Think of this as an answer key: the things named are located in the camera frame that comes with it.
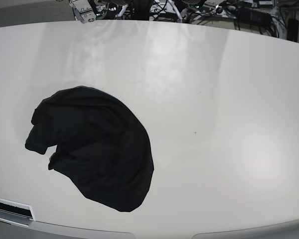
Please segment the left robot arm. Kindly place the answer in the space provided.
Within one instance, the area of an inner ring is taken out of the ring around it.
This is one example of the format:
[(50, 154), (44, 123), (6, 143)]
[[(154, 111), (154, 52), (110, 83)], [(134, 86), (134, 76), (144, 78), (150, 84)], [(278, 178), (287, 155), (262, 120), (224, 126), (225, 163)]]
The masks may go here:
[(185, 9), (197, 11), (204, 5), (205, 2), (206, 0), (175, 0), (174, 4), (176, 5), (178, 11), (181, 13)]

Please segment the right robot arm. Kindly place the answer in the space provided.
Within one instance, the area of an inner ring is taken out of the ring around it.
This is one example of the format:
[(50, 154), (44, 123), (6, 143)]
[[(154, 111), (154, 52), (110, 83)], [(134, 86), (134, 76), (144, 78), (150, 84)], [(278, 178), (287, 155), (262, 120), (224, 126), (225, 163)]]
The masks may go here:
[(70, 0), (76, 20), (82, 23), (94, 22), (103, 19), (108, 10), (108, 3), (102, 0)]

